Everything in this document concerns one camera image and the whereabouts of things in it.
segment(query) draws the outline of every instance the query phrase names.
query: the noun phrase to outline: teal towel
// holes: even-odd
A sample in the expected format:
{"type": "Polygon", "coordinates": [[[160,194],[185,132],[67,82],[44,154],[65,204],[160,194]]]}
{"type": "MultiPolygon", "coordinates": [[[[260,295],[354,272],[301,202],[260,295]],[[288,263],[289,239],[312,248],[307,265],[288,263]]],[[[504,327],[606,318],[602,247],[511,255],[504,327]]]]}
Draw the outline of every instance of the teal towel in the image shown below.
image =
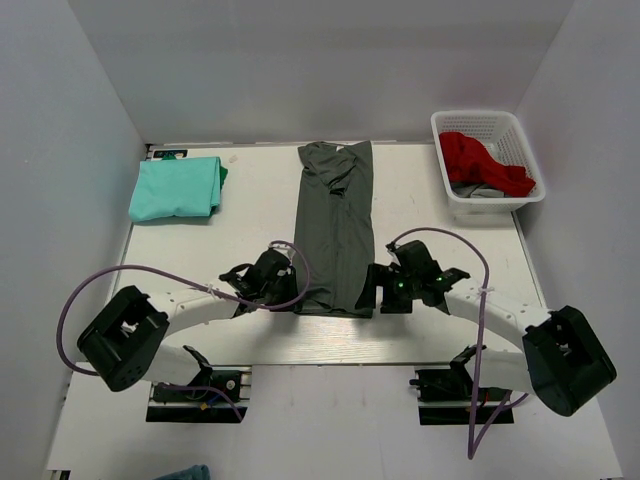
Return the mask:
{"type": "Polygon", "coordinates": [[[220,157],[140,163],[129,217],[207,217],[220,205],[220,157]]]}

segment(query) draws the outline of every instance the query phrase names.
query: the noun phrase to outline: gray garment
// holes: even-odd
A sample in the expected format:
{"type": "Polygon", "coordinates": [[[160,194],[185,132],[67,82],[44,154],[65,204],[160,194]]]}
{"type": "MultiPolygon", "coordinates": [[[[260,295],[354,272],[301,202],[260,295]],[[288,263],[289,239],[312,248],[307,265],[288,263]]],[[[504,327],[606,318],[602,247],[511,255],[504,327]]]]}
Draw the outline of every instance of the gray garment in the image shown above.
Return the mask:
{"type": "MultiPolygon", "coordinates": [[[[355,308],[367,267],[374,261],[371,142],[345,146],[324,142],[298,148],[300,179],[295,244],[311,265],[311,288],[296,310],[302,315],[370,318],[355,308]]],[[[298,290],[304,265],[294,257],[298,290]]]]}
{"type": "Polygon", "coordinates": [[[504,192],[496,190],[486,183],[469,185],[467,183],[453,182],[451,190],[462,198],[504,198],[507,196],[504,192]]]}

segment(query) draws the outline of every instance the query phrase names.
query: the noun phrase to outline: black clamp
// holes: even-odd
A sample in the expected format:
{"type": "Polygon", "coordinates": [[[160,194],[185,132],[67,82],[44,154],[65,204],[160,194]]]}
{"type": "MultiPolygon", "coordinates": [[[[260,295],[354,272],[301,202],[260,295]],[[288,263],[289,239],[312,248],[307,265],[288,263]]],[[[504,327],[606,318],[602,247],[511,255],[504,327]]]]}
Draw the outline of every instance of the black clamp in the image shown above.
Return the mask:
{"type": "Polygon", "coordinates": [[[183,345],[183,347],[189,354],[198,362],[198,366],[200,367],[200,372],[193,377],[193,379],[188,383],[187,386],[190,387],[201,387],[208,386],[211,384],[211,377],[213,375],[213,367],[209,363],[209,360],[205,358],[199,351],[189,345],[183,345]]]}
{"type": "MultiPolygon", "coordinates": [[[[240,298],[264,305],[278,305],[298,295],[296,271],[289,258],[274,248],[263,252],[255,265],[243,263],[218,277],[231,285],[240,298]]],[[[294,305],[278,311],[293,311],[294,305]]],[[[255,308],[239,305],[234,317],[255,308]]]]}
{"type": "Polygon", "coordinates": [[[421,300],[426,306],[448,314],[444,294],[456,282],[469,278],[469,274],[457,268],[443,272],[419,240],[400,247],[390,243],[387,250],[397,262],[387,267],[377,263],[369,265],[356,308],[375,308],[376,287],[382,287],[381,313],[411,313],[413,301],[421,300]]]}
{"type": "MultiPolygon", "coordinates": [[[[486,345],[482,346],[482,350],[487,348],[486,345]]],[[[456,373],[458,378],[464,383],[466,388],[468,389],[469,394],[471,394],[471,387],[473,386],[473,377],[469,375],[465,365],[469,363],[469,361],[475,357],[478,348],[476,345],[470,345],[465,348],[462,353],[457,355],[451,362],[449,362],[449,366],[451,370],[456,373]]]]}
{"type": "Polygon", "coordinates": [[[112,392],[140,380],[149,369],[169,328],[149,296],[134,286],[122,288],[78,338],[78,349],[112,392]]]}

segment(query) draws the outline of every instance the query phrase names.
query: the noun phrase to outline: gray cloth in basket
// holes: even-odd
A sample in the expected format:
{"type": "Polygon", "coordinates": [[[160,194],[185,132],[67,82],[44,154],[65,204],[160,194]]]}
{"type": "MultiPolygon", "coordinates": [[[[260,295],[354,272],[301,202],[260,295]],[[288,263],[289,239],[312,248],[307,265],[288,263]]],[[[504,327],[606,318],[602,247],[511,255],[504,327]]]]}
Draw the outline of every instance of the gray cloth in basket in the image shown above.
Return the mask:
{"type": "Polygon", "coordinates": [[[505,198],[509,195],[505,195],[504,192],[492,188],[486,183],[469,185],[467,183],[453,182],[451,184],[451,190],[458,197],[462,198],[505,198]]]}

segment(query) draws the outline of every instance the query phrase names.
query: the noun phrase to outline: folded shirt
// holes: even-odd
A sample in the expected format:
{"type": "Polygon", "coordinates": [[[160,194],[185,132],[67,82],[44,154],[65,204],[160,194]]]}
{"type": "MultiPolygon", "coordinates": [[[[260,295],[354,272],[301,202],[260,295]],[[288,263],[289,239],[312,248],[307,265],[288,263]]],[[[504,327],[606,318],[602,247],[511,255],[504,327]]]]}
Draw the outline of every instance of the folded shirt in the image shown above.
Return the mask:
{"type": "MultiPolygon", "coordinates": [[[[198,158],[213,158],[213,159],[217,158],[218,160],[220,160],[220,157],[198,157],[198,158]]],[[[162,160],[176,160],[176,157],[173,155],[165,155],[164,157],[162,157],[162,160]]],[[[222,187],[224,187],[224,181],[226,180],[227,175],[229,175],[229,170],[222,166],[222,162],[218,162],[218,165],[220,166],[220,190],[222,190],[222,187]]]]}
{"type": "Polygon", "coordinates": [[[220,157],[140,163],[129,217],[208,217],[220,205],[220,157]]]}

